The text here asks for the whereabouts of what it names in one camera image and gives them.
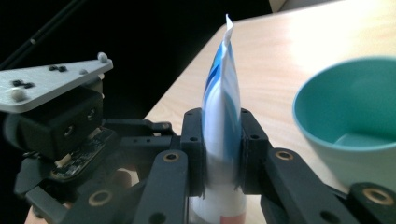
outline cup rim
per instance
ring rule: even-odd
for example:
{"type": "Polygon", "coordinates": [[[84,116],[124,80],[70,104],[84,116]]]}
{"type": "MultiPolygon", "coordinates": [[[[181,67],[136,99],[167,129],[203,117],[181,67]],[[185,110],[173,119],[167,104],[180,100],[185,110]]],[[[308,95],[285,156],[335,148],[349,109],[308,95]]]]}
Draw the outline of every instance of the cup rim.
{"type": "Polygon", "coordinates": [[[361,61],[367,61],[367,60],[389,60],[389,61],[395,61],[396,62],[396,56],[392,55],[369,55],[369,56],[360,56],[348,60],[344,60],[339,63],[334,63],[324,69],[321,69],[317,71],[312,77],[310,77],[296,92],[293,102],[292,102],[292,115],[294,122],[297,124],[298,129],[303,133],[303,136],[308,138],[310,141],[315,142],[317,144],[320,144],[322,146],[335,149],[335,150],[340,150],[340,151],[356,151],[356,152],[371,152],[371,151],[380,151],[380,150],[387,150],[390,148],[395,148],[396,147],[396,141],[394,143],[387,143],[387,144],[382,144],[378,146],[370,146],[370,147],[353,147],[353,146],[341,146],[337,145],[325,140],[322,140],[316,136],[314,136],[312,133],[310,133],[303,125],[302,123],[298,120],[297,115],[296,115],[296,102],[298,97],[300,96],[301,91],[310,83],[313,79],[316,77],[320,76],[321,74],[334,69],[335,67],[338,67],[340,65],[345,65],[349,63],[357,63],[361,61]]]}

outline wooden table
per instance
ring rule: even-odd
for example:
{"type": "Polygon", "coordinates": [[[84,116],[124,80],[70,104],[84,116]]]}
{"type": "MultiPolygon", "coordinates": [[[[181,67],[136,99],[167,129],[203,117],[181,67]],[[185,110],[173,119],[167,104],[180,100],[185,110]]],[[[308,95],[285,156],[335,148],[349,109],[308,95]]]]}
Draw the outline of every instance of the wooden table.
{"type": "MultiPolygon", "coordinates": [[[[365,55],[396,55],[396,1],[335,1],[233,24],[241,106],[252,112],[274,147],[296,151],[325,184],[347,192],[297,129],[292,102],[297,90],[327,66],[365,55]]],[[[224,32],[222,26],[146,119],[170,121],[181,134],[184,113],[201,107],[224,32]]],[[[248,196],[247,223],[265,223],[259,195],[248,196]]]]}

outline white mounting plate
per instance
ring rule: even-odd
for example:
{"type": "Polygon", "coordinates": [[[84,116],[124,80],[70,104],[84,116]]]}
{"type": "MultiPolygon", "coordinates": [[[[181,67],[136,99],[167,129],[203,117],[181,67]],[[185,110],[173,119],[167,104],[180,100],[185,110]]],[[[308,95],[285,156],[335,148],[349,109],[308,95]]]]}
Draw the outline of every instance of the white mounting plate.
{"type": "Polygon", "coordinates": [[[34,109],[112,68],[113,62],[105,55],[92,61],[0,71],[0,111],[23,113],[34,109]],[[66,71],[50,71],[51,66],[64,66],[66,71]],[[34,86],[27,89],[15,87],[15,80],[34,86]]]}

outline plastic packet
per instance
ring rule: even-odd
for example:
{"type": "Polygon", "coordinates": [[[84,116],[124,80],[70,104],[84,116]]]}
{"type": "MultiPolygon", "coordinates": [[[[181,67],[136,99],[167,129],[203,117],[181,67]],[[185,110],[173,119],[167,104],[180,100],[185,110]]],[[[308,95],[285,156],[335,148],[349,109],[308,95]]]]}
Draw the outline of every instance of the plastic packet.
{"type": "Polygon", "coordinates": [[[202,130],[206,147],[205,197],[190,199],[191,223],[245,223],[246,196],[236,188],[242,139],[241,105],[233,58],[233,23],[215,55],[205,85],[202,130]]]}

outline teal cup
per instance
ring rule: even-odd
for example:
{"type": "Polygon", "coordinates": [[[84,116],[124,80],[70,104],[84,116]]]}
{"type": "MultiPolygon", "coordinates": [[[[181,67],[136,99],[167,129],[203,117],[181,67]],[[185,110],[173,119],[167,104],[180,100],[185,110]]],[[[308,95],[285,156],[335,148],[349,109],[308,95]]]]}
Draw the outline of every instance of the teal cup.
{"type": "Polygon", "coordinates": [[[337,63],[297,92],[292,113],[309,145],[346,187],[396,192],[396,57],[337,63]]]}

